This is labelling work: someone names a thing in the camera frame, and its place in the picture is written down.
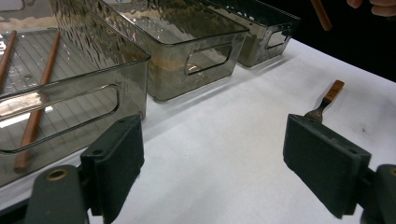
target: brown rod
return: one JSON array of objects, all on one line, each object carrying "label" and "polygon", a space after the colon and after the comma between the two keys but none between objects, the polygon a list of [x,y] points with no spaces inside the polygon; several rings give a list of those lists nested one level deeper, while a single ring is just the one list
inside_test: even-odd
[{"label": "brown rod", "polygon": [[329,16],[324,9],[321,0],[311,0],[312,6],[314,7],[315,11],[317,12],[318,18],[320,23],[325,31],[330,31],[332,29],[332,22],[329,19]]},{"label": "brown rod", "polygon": [[3,93],[3,83],[6,79],[6,71],[8,66],[9,57],[11,57],[12,46],[14,46],[15,39],[17,38],[17,31],[13,30],[9,37],[6,50],[4,51],[3,57],[0,61],[0,93]]},{"label": "brown rod", "polygon": [[[59,45],[59,39],[61,37],[58,31],[55,40],[53,41],[52,48],[49,53],[49,60],[47,61],[46,68],[44,69],[43,77],[41,78],[40,85],[45,85],[50,82],[50,75],[53,67],[53,63],[56,57],[56,51]],[[27,120],[26,128],[23,133],[23,138],[21,140],[21,147],[24,147],[33,141],[37,135],[38,123],[40,122],[40,117],[43,109],[36,110],[30,113],[29,119]],[[26,149],[20,152],[15,158],[14,171],[17,174],[24,173],[27,171],[30,165],[29,151]]]}]

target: dark background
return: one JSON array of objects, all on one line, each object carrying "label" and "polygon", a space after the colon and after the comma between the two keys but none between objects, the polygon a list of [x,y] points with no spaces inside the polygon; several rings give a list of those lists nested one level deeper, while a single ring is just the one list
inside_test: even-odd
[{"label": "dark background", "polygon": [[332,22],[324,31],[309,0],[260,0],[302,20],[293,38],[346,63],[396,82],[396,21],[375,16],[369,1],[322,0]]}]

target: white tabletop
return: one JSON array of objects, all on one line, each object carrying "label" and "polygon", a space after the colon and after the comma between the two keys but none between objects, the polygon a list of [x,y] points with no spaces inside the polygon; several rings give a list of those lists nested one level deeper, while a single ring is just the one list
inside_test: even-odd
[{"label": "white tabletop", "polygon": [[395,164],[396,84],[291,40],[274,63],[148,98],[146,162],[115,223],[360,223],[359,206],[333,217],[283,162],[288,114],[317,107],[336,79],[346,84],[323,124],[371,152],[370,168]]}]

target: bin handle cutout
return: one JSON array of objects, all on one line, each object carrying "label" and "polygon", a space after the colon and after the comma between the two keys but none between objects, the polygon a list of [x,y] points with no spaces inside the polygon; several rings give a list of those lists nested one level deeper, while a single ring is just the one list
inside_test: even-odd
[{"label": "bin handle cutout", "polygon": [[232,49],[233,46],[228,43],[195,50],[189,55],[184,65],[185,75],[202,75],[207,69],[227,63]]},{"label": "bin handle cutout", "polygon": [[285,29],[273,32],[268,40],[267,49],[283,45],[290,38],[291,30]]},{"label": "bin handle cutout", "polygon": [[[120,107],[120,90],[119,90],[118,86],[114,85],[114,84],[105,85],[103,87],[100,87],[100,88],[97,88],[97,89],[94,89],[94,90],[90,90],[90,91],[80,92],[78,94],[75,94],[74,97],[67,97],[67,98],[64,98],[62,101],[48,101],[48,102],[46,102],[44,104],[41,104],[39,106],[39,108],[35,108],[33,110],[29,109],[29,112],[37,111],[39,109],[44,109],[44,108],[47,108],[49,106],[57,105],[59,103],[64,103],[64,102],[67,103],[68,101],[70,101],[70,100],[73,101],[75,98],[78,98],[78,97],[91,96],[92,94],[95,94],[96,92],[100,92],[100,91],[104,91],[104,90],[113,90],[113,94],[114,95],[112,97],[114,97],[113,99],[115,101],[113,102],[114,104],[110,106],[111,108],[107,108],[106,111],[100,112],[98,115],[95,115],[95,117],[88,118],[86,120],[81,120],[80,123],[74,124],[73,126],[68,127],[67,129],[60,130],[57,133],[53,133],[53,134],[48,135],[48,136],[43,136],[40,139],[36,139],[34,142],[32,142],[32,143],[30,143],[30,144],[28,144],[26,146],[17,147],[15,149],[1,148],[0,149],[0,154],[15,154],[15,153],[24,151],[24,150],[26,150],[28,148],[34,147],[34,146],[36,146],[38,144],[41,144],[41,143],[43,143],[45,141],[48,141],[48,140],[50,140],[50,139],[52,139],[52,138],[54,138],[56,136],[59,136],[59,135],[62,135],[64,133],[67,133],[67,132],[70,132],[72,130],[75,130],[77,128],[83,127],[83,126],[85,126],[85,125],[87,125],[87,124],[89,124],[91,122],[94,122],[94,121],[99,120],[99,119],[103,119],[104,117],[107,117],[107,116],[113,114]],[[26,111],[21,112],[19,110],[18,112],[14,112],[13,114],[9,114],[7,117],[8,118],[15,118],[15,116],[20,116],[20,114],[25,114],[25,113],[26,113]]]}]

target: spatula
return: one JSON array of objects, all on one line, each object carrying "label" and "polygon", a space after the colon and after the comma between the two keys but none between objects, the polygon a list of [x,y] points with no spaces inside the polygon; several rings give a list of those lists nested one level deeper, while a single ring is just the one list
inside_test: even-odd
[{"label": "spatula", "polygon": [[312,111],[309,111],[308,113],[305,114],[305,116],[310,119],[315,119],[318,120],[319,122],[322,122],[323,121],[322,114],[324,108],[326,108],[326,106],[328,106],[335,99],[335,96],[337,96],[338,92],[343,88],[343,86],[344,86],[343,81],[335,80],[330,90],[327,92],[325,97],[323,97],[323,100],[320,103],[319,107]]}]

